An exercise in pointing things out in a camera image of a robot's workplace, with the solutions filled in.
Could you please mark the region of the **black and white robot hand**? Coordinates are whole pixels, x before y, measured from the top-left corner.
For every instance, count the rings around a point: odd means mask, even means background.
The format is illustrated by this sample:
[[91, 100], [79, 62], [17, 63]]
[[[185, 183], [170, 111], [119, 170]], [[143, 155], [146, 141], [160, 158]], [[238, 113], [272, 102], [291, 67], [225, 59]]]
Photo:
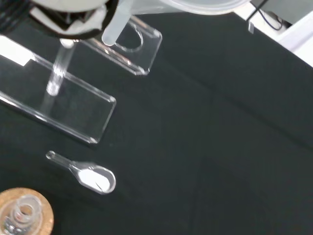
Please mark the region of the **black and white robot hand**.
[[118, 0], [2, 0], [0, 33], [29, 23], [51, 37], [85, 40], [103, 32], [112, 21]]

